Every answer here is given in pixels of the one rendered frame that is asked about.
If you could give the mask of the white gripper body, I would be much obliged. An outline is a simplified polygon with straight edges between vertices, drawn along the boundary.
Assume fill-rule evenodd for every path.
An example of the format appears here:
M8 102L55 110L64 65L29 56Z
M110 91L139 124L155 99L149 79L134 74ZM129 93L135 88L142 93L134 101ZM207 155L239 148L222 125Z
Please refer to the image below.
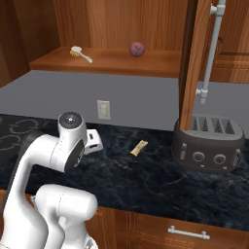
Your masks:
M101 151L103 149L102 142L89 141L85 146L85 155Z

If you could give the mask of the wooden base cabinet door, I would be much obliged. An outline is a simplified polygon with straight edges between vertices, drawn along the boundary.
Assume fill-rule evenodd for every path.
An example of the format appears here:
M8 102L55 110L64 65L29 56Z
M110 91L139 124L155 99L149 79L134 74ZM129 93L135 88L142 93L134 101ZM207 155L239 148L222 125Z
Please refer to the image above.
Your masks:
M86 221L86 228L98 249L117 249L116 219L112 208L98 207L95 215Z

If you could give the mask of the white dish brush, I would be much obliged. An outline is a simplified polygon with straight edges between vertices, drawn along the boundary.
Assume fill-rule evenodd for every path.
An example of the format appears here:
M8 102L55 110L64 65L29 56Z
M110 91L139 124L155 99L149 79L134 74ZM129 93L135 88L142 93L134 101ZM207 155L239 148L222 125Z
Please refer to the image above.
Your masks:
M84 59L86 59L89 63L93 63L93 60L90 57L82 54L82 48L81 47L78 47L78 46L72 47L70 53L79 55L79 56L83 57Z

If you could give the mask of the purple round sponge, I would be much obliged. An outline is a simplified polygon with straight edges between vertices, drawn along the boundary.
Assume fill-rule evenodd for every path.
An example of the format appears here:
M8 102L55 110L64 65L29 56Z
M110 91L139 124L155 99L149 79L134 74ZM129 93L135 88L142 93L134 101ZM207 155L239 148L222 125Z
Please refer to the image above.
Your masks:
M133 42L129 48L130 54L135 57L142 56L145 52L145 47L140 42Z

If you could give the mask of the open wooden cabinet door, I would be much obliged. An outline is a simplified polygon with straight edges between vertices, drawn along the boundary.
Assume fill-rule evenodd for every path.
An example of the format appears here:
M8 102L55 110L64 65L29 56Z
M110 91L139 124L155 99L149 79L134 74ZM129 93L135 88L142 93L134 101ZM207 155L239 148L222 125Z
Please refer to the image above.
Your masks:
M0 88L29 71L13 0L0 0Z
M188 0L179 72L179 129L188 130L194 108L211 0Z

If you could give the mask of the closed wooden cabinet door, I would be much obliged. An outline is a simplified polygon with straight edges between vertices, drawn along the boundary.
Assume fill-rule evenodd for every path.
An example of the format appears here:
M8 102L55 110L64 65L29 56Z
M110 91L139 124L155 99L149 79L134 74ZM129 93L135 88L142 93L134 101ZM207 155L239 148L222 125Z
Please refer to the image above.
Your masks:
M210 81L249 84L249 0L226 0Z

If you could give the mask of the tan wrapped snack bar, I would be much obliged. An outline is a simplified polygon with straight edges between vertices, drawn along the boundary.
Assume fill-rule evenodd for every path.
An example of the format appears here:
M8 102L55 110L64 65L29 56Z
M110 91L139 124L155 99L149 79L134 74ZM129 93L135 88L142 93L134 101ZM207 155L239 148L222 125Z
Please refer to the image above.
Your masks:
M137 157L140 151L143 150L147 146L147 144L147 141L141 140L130 153Z

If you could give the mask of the black hob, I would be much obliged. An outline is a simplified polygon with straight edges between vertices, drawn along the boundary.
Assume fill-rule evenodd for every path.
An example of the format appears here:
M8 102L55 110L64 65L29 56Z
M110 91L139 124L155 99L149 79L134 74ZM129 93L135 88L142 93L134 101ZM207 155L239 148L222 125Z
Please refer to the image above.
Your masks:
M18 153L24 136L41 129L45 122L45 119L0 114L0 167L7 166Z

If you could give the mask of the wooden drawer front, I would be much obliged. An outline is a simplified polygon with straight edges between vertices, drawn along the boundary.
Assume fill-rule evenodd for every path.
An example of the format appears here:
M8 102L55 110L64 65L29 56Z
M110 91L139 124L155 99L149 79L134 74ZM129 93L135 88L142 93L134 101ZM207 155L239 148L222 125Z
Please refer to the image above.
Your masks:
M249 231L179 221L152 215L115 211L117 249L249 249ZM168 232L176 230L201 233L201 239Z

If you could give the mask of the dark grey four-slot toaster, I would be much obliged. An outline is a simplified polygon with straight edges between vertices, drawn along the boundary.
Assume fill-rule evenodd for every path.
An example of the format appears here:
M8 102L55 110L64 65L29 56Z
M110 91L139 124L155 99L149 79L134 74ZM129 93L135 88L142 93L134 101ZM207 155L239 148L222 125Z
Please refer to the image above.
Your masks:
M235 170L245 144L242 127L233 119L193 114L188 130L176 121L172 157L182 167L208 173Z

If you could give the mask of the beige wall outlet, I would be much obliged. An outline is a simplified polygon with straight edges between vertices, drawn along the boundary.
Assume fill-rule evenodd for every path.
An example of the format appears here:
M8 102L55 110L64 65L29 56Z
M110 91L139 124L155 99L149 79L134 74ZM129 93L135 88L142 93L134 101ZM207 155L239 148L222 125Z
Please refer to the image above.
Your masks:
M110 113L110 102L98 100L97 101L97 111L98 111L98 118L101 120L110 120L111 113Z

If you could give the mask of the wooden wall cabinet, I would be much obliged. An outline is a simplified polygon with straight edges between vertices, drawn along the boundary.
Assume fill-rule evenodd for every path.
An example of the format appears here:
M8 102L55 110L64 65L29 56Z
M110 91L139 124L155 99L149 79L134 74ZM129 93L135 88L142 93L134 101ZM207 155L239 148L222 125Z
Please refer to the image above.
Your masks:
M13 0L29 68L176 78L188 0ZM133 42L145 47L130 54ZM83 57L70 53L82 48Z

